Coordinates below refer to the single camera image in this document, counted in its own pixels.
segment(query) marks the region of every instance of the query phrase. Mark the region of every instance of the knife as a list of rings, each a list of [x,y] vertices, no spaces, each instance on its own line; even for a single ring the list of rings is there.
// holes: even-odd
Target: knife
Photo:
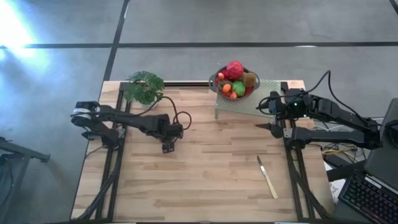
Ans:
[[[272,197],[273,197],[274,199],[277,199],[277,198],[278,198],[278,195],[276,194],[276,191],[275,191],[275,189],[274,189],[274,186],[272,185],[271,180],[269,179],[269,177],[268,177],[268,175],[267,175],[267,172],[266,172],[266,169],[265,169],[264,166],[262,165],[262,162],[261,162],[261,159],[260,159],[259,156],[257,156],[257,161],[258,161],[258,163],[259,163],[261,173],[262,173],[263,176],[266,177],[266,179],[267,179],[268,186],[269,186],[269,188],[271,189]]]

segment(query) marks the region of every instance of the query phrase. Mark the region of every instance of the table leg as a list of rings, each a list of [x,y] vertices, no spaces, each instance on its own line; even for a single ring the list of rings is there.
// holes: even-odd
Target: table leg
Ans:
[[[214,109],[214,118],[218,119],[218,109],[217,108]]]

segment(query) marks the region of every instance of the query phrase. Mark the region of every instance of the bowl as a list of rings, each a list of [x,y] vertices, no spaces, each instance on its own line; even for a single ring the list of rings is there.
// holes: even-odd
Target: bowl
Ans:
[[[209,88],[210,88],[213,92],[219,94],[221,97],[223,97],[223,98],[226,99],[226,100],[229,100],[229,101],[239,101],[239,100],[243,100],[243,99],[249,97],[249,96],[254,92],[254,90],[257,90],[257,89],[260,87],[260,78],[258,77],[258,75],[257,75],[256,73],[254,73],[254,72],[248,70],[247,68],[243,67],[243,71],[244,71],[244,72],[246,72],[246,73],[251,72],[251,73],[254,73],[254,74],[256,75],[256,78],[257,78],[256,84],[254,85],[254,87],[252,87],[252,88],[250,88],[250,89],[247,88],[247,89],[246,89],[246,92],[244,93],[244,96],[242,96],[242,97],[240,97],[240,98],[234,99],[234,98],[225,96],[224,94],[220,93],[220,88],[219,88],[220,83],[219,83],[218,80],[217,80],[217,74],[219,74],[220,72],[222,72],[222,71],[224,71],[224,70],[226,70],[226,66],[220,68],[215,74],[212,74],[212,75],[210,76],[210,78],[209,78]]]

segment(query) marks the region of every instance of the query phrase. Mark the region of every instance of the computer keyboard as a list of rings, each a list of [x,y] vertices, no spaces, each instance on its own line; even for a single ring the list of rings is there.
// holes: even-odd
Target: computer keyboard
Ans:
[[[376,223],[398,223],[398,195],[359,171],[347,179],[339,200]]]

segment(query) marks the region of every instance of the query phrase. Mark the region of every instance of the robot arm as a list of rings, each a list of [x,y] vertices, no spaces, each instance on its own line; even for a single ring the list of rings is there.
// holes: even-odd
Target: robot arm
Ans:
[[[367,149],[377,149],[382,145],[376,121],[360,118],[341,109],[329,99],[310,95],[301,89],[288,90],[285,103],[278,93],[271,92],[270,97],[257,107],[259,110],[266,108],[279,120],[310,117],[323,122],[333,121],[354,129],[351,132],[327,132],[298,127],[282,130],[273,124],[259,125],[273,131],[272,134],[277,138],[282,135],[290,138],[290,145],[293,147],[304,148],[310,142],[343,142]]]
[[[103,144],[118,147],[120,133],[117,129],[109,129],[103,122],[112,121],[134,127],[158,139],[162,143],[163,153],[174,151],[174,142],[183,137],[183,128],[179,123],[170,124],[167,114],[139,116],[118,111],[108,105],[100,105],[95,101],[77,102],[72,114],[72,123],[87,129],[82,135],[85,138],[100,136]]]

